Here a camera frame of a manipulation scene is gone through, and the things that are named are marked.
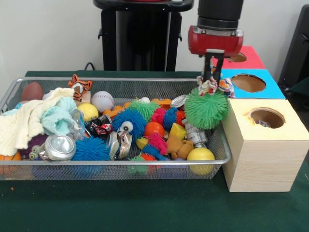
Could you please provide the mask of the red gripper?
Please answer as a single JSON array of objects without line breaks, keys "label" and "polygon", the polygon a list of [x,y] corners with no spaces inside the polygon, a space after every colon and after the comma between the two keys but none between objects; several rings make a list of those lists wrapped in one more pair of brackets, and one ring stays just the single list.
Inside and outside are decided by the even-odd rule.
[{"label": "red gripper", "polygon": [[[205,55],[204,82],[212,77],[220,82],[221,70],[225,57],[233,57],[240,52],[244,40],[241,29],[236,30],[211,30],[191,26],[188,32],[188,46],[192,54]],[[217,59],[215,70],[212,74],[211,59]]]}]

